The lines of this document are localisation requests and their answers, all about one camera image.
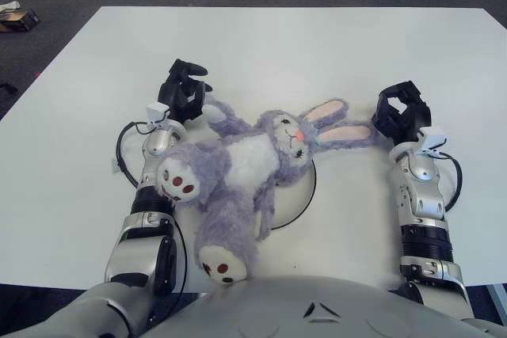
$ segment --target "paw pad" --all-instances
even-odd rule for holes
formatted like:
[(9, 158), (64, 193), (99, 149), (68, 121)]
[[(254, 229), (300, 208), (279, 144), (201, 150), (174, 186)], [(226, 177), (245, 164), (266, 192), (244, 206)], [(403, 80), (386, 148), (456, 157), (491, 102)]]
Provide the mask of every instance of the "paw pad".
[(199, 251), (200, 262), (208, 276), (220, 284), (246, 278), (246, 266), (231, 251), (218, 245), (207, 245)]
[(199, 195), (200, 182), (189, 165), (167, 158), (158, 167), (160, 191), (173, 201), (190, 201)]
[[(207, 265), (206, 263), (203, 263), (203, 268), (206, 271), (206, 273), (208, 274), (208, 276), (212, 275), (212, 269), (210, 268), (209, 265)], [(216, 271), (218, 273), (220, 273), (220, 274), (225, 274), (228, 270), (229, 270), (229, 266), (227, 264), (224, 264), (224, 263), (222, 263), (221, 265), (219, 265), (217, 267), (217, 269), (216, 269)], [(233, 283), (234, 279), (232, 279), (231, 277), (224, 277), (224, 278), (222, 278), (222, 282), (224, 282), (224, 283)]]

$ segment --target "white table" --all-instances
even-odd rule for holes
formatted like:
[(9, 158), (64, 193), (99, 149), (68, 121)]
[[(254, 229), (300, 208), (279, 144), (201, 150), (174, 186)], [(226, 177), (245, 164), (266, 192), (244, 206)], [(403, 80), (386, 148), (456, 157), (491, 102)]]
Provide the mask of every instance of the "white table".
[[(102, 281), (135, 194), (112, 173), (116, 137), (145, 120), (176, 58), (207, 67), (215, 96), (251, 123), (266, 109), (297, 114), (329, 97), (349, 100), (349, 117), (367, 120), (380, 90), (413, 80), (464, 171), (448, 215), (455, 261), (467, 285), (507, 282), (506, 36), (481, 9), (101, 8), (0, 122), (0, 283), (83, 289)], [(213, 136), (202, 118), (186, 126), (190, 139)], [(131, 134), (124, 144), (133, 173), (140, 143)], [(256, 275), (396, 288), (390, 148), (382, 138), (317, 156), (314, 201), (260, 245)], [(455, 174), (441, 167), (449, 199)], [(185, 290), (209, 291), (193, 259), (200, 216), (177, 218), (190, 253)]]

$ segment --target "bunny face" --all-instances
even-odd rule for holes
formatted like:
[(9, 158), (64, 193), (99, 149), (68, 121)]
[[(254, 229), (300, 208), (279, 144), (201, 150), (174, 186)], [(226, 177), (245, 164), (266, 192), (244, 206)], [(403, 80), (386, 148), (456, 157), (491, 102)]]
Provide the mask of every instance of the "bunny face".
[(277, 148), (285, 154), (290, 166), (300, 167), (308, 163), (310, 147), (305, 142), (301, 123), (288, 114), (273, 119), (273, 132)]

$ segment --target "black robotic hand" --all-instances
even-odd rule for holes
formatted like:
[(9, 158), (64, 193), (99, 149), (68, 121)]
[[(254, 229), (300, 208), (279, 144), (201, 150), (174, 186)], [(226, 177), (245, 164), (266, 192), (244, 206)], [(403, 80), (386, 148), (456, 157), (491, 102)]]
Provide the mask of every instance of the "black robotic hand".
[(186, 120), (193, 120), (202, 113), (205, 93), (212, 91), (213, 88), (205, 82), (189, 77), (208, 74), (205, 68), (195, 63), (186, 63), (177, 59), (169, 72), (169, 77), (158, 93), (158, 101), (169, 106), (169, 119), (183, 124)]

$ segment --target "purple stuffed bunny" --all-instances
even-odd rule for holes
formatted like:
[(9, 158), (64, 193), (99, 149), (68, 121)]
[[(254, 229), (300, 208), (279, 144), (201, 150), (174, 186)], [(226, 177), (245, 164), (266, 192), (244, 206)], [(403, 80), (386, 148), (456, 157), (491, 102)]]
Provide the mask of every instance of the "purple stuffed bunny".
[(207, 99), (203, 114), (221, 139), (170, 150), (158, 167), (157, 189), (205, 213), (196, 236), (196, 259), (217, 283), (249, 275), (256, 241), (271, 230), (275, 184), (300, 179), (313, 154), (373, 143), (371, 124), (337, 123), (348, 108), (345, 101), (332, 99), (300, 116), (267, 111), (252, 127), (229, 105)]

